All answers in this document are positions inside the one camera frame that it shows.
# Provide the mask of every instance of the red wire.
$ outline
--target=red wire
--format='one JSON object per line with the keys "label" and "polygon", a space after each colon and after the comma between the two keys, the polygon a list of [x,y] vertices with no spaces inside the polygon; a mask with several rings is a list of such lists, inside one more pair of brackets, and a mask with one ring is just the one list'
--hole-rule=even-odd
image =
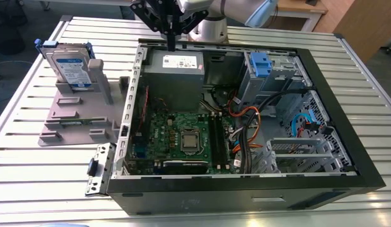
{"label": "red wire", "polygon": [[144,101],[142,115],[141,115],[141,117],[140,117],[140,123],[138,123],[137,131],[140,130],[141,125],[142,125],[142,119],[144,119],[144,116],[145,116],[145,110],[146,110],[146,102],[148,102],[148,98],[149,98],[149,86],[145,87],[145,101]]}

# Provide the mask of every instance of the metal table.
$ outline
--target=metal table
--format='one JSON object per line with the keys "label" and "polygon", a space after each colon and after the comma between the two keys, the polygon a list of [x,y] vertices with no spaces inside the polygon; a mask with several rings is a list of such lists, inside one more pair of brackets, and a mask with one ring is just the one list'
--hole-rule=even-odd
{"label": "metal table", "polygon": [[[95,145],[37,145],[55,93],[54,73],[38,56],[0,117],[0,225],[391,226],[391,99],[346,42],[332,34],[240,27],[229,27],[228,34],[230,43],[310,50],[386,187],[309,211],[128,217],[109,198],[83,197]],[[73,17],[59,21],[49,39],[89,39],[108,79],[117,80],[130,74],[137,38],[158,34],[140,21]]]}

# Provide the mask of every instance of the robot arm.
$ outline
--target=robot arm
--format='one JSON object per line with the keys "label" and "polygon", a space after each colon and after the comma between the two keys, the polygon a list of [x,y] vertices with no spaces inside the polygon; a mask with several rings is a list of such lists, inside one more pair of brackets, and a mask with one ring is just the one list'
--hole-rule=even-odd
{"label": "robot arm", "polygon": [[136,0],[133,13],[152,31],[158,31],[166,40],[168,51],[174,51],[176,40],[194,28],[208,16],[213,0]]}
{"label": "robot arm", "polygon": [[214,0],[209,10],[218,12],[249,27],[261,27],[278,0]]}
{"label": "robot arm", "polygon": [[133,13],[149,29],[160,32],[168,51],[174,51],[176,40],[188,34],[209,12],[260,27],[274,10],[277,0],[136,0]]}

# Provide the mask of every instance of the black connector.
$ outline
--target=black connector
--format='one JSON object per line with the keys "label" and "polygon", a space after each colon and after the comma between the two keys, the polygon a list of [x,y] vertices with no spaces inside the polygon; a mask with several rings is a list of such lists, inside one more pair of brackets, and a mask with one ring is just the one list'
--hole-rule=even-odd
{"label": "black connector", "polygon": [[332,131],[333,131],[333,128],[332,128],[332,127],[324,126],[324,127],[321,128],[320,133],[321,133],[322,135],[329,135],[329,134],[332,134]]}
{"label": "black connector", "polygon": [[320,128],[320,125],[316,122],[302,122],[302,128],[305,130],[317,131]]}

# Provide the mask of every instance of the green circuit board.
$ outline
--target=green circuit board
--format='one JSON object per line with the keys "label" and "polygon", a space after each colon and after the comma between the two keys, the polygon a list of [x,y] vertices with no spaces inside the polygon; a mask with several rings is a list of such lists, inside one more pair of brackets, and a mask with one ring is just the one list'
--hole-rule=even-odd
{"label": "green circuit board", "polygon": [[[205,161],[210,174],[226,174],[229,170],[212,167],[209,144],[208,115],[196,113],[153,113],[150,118],[149,138],[145,152],[146,159],[173,159]],[[229,117],[222,118],[224,128],[232,125]],[[181,136],[198,135],[198,150],[182,152]]]}

